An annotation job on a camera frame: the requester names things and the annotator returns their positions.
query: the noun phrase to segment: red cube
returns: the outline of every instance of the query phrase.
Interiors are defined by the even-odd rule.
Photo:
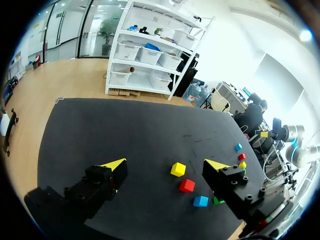
[[[244,153],[242,153],[242,154],[239,155],[238,158],[239,158],[240,161],[243,161],[243,160],[246,159],[246,155]]]
[[[184,193],[191,193],[195,189],[196,183],[189,179],[183,180],[179,186],[179,190]]]

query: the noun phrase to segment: blue cube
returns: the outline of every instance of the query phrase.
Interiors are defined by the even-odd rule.
[[[193,201],[193,206],[204,208],[208,205],[208,198],[206,196],[196,196]]]
[[[238,143],[236,146],[235,146],[235,150],[238,152],[242,149],[242,145],[240,143]]]

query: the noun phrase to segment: yellow cube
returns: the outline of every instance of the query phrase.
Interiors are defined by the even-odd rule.
[[[179,162],[176,162],[175,164],[173,164],[172,169],[171,169],[171,174],[175,175],[177,177],[181,177],[183,175],[185,175],[186,172],[186,165],[183,165]]]
[[[263,131],[260,133],[260,137],[262,138],[267,138],[268,137],[268,132],[267,131]]]
[[[245,163],[245,161],[243,161],[243,162],[241,162],[241,163],[239,164],[239,167],[240,167],[240,168],[243,168],[243,169],[245,169],[246,166],[247,166],[247,164]]]

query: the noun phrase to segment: glass door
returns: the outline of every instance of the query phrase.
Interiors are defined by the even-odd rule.
[[[47,29],[47,23],[50,18],[50,13],[53,8],[53,4],[44,8],[40,12],[38,12],[37,16],[33,19],[31,24],[29,25],[28,31],[26,32],[28,38],[27,45],[27,56],[28,62],[33,62],[36,58],[36,55],[40,55],[41,62],[44,60],[44,49],[46,45],[44,45],[44,39]]]
[[[46,61],[76,56],[78,33],[88,2],[89,0],[59,0],[54,4],[45,38]]]
[[[94,0],[80,38],[79,58],[109,58],[111,45],[127,2]]]

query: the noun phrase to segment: wooden floor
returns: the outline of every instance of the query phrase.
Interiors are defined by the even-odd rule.
[[[5,164],[23,204],[25,194],[38,186],[40,143],[57,97],[124,99],[191,106],[180,97],[168,101],[167,95],[156,93],[144,92],[139,98],[106,95],[103,75],[107,65],[107,59],[97,58],[46,63],[36,70],[28,70],[13,90],[6,109],[11,115],[10,110],[14,108],[19,122],[12,129],[10,157],[6,157]]]

